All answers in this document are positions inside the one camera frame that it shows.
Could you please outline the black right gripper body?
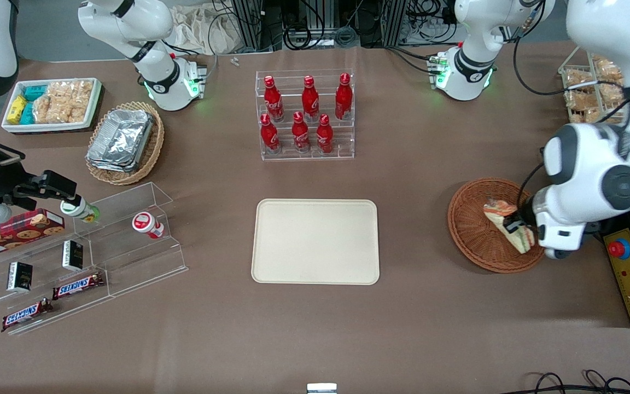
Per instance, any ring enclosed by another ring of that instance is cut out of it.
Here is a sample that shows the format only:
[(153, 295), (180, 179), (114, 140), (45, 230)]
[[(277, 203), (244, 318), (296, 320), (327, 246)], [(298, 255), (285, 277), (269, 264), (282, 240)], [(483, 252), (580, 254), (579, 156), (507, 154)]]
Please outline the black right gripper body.
[(22, 164), (0, 165), (0, 204), (27, 204), (30, 199), (14, 195), (17, 186), (27, 184), (35, 175), (28, 173)]

